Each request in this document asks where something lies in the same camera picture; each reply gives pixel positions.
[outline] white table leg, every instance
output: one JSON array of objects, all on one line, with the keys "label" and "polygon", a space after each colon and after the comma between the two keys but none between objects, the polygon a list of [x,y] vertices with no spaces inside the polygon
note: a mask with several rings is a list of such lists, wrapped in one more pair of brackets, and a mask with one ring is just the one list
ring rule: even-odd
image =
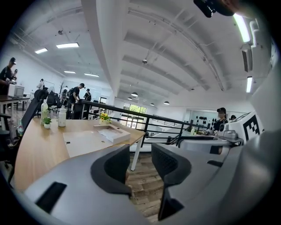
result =
[{"label": "white table leg", "polygon": [[11,118],[11,120],[14,121],[14,103],[13,102],[12,102],[11,106],[12,106],[11,107],[12,108],[12,116],[11,116],[12,118]]},{"label": "white table leg", "polygon": [[[4,105],[1,104],[0,105],[0,113],[4,113]],[[2,130],[6,130],[6,127],[5,127],[5,122],[4,122],[4,118],[1,117],[1,126],[2,126]]]},{"label": "white table leg", "polygon": [[133,163],[132,163],[132,166],[131,166],[131,170],[132,171],[134,171],[135,168],[136,168],[137,159],[138,159],[139,154],[140,154],[142,139],[144,139],[144,136],[137,143],[137,148],[136,148],[135,156],[133,157]]}]

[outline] ceiling light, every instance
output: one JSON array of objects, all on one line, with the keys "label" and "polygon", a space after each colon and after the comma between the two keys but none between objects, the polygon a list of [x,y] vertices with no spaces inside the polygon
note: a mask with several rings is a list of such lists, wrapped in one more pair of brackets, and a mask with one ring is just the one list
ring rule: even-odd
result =
[{"label": "ceiling light", "polygon": [[35,53],[40,54],[40,53],[46,52],[46,51],[48,51],[48,49],[43,48],[43,49],[40,49],[40,50],[38,50],[38,51],[35,51]]},{"label": "ceiling light", "polygon": [[76,73],[74,71],[64,71],[65,73]]},{"label": "ceiling light", "polygon": [[246,90],[247,93],[251,92],[252,80],[253,78],[251,76],[247,77],[247,90]]},{"label": "ceiling light", "polygon": [[90,74],[90,73],[84,73],[84,74],[87,75],[87,76],[97,76],[97,77],[100,77],[99,75]]},{"label": "ceiling light", "polygon": [[58,48],[66,48],[66,47],[79,47],[78,43],[69,43],[69,44],[59,44]]},{"label": "ceiling light", "polygon": [[131,95],[132,95],[132,96],[135,96],[135,97],[138,96],[137,92],[133,92]]},{"label": "ceiling light", "polygon": [[234,14],[233,15],[238,27],[239,27],[239,30],[240,30],[240,33],[242,35],[242,39],[244,42],[248,42],[250,41],[250,36],[249,36],[249,33],[248,33],[248,30],[247,30],[247,27],[246,27],[246,24],[245,24],[245,21],[243,19],[242,16],[240,15],[237,15],[237,14]]}]

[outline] floor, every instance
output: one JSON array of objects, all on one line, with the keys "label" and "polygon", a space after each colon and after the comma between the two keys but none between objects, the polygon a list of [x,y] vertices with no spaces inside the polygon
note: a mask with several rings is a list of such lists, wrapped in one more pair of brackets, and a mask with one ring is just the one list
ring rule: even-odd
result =
[{"label": "floor", "polygon": [[[18,121],[23,117],[24,113],[24,111],[17,111],[14,106],[14,117],[9,122],[10,130],[14,132],[14,127],[18,126]],[[7,109],[6,114],[10,115],[11,109]],[[51,117],[56,118],[56,114],[52,113]],[[4,177],[7,178],[10,168],[6,169],[4,163],[1,162],[0,170],[3,172]],[[151,154],[140,153],[135,171],[128,169],[128,172],[129,177],[126,181],[126,185],[130,186],[132,189],[131,202],[150,222],[158,221],[163,181],[151,161]],[[11,185],[14,185],[14,178],[12,178]]]}]

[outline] white cardboard box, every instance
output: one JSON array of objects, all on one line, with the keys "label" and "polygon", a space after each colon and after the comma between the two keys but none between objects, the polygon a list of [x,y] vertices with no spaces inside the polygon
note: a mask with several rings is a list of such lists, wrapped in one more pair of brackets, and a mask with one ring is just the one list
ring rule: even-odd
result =
[{"label": "white cardboard box", "polygon": [[112,124],[95,125],[94,127],[101,135],[104,135],[109,141],[111,141],[113,145],[126,141],[131,137],[129,132],[113,126]]}]

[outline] wooden table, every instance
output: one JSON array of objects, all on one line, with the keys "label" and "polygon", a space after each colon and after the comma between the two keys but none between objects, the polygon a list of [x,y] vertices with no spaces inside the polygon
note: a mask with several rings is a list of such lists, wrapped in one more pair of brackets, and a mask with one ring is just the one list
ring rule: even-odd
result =
[{"label": "wooden table", "polygon": [[[131,133],[130,140],[116,145],[133,145],[139,141],[137,148],[140,149],[144,132],[114,121],[112,121],[112,124]],[[19,191],[24,191],[50,169],[60,162],[69,159],[63,133],[92,131],[94,125],[98,125],[98,120],[66,120],[66,127],[58,127],[56,119],[53,119],[51,128],[48,130],[40,125],[40,119],[32,119],[18,150],[14,173],[15,188]],[[137,153],[135,158],[133,160],[134,166],[137,163]]]},{"label": "wooden table", "polygon": [[[28,101],[29,101],[30,98],[25,98],[25,97],[22,97],[22,98],[11,98],[7,95],[0,95],[0,113],[4,113],[4,105],[6,104],[13,104],[15,102],[19,102],[19,101],[26,101],[26,108],[28,108]],[[14,116],[14,107],[11,107],[12,109],[12,119],[13,119],[13,116]],[[6,130],[6,127],[5,127],[5,123],[4,123],[4,118],[1,118],[1,124],[2,124],[2,130]]]}]

